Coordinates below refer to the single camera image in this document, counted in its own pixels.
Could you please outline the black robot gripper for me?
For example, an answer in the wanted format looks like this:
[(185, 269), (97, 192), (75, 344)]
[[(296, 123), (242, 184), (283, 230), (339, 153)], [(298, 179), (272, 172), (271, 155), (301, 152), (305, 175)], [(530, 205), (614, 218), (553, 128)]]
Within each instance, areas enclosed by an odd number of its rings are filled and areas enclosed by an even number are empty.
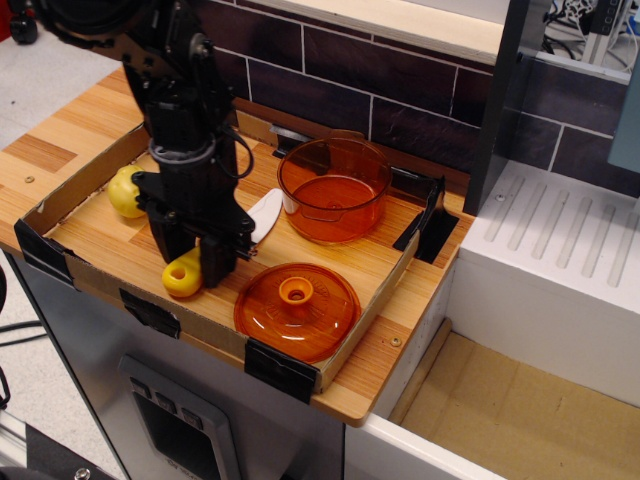
[(233, 144), (209, 144), (193, 152), (149, 147), (157, 173), (138, 172), (138, 206), (148, 216), (158, 250), (169, 264), (200, 238), (203, 285), (216, 287), (235, 270), (235, 250), (253, 248), (255, 223), (235, 199), (247, 172), (239, 172)]

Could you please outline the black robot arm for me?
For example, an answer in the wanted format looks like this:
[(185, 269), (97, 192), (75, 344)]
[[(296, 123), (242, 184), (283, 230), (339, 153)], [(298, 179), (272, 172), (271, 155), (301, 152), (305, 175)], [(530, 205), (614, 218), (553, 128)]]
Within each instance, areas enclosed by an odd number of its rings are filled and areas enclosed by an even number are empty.
[(233, 95), (212, 41), (185, 1), (35, 1), (61, 41), (121, 62), (150, 135), (156, 173), (138, 172), (138, 206), (166, 262), (199, 247), (204, 284), (249, 259), (255, 223), (237, 203)]

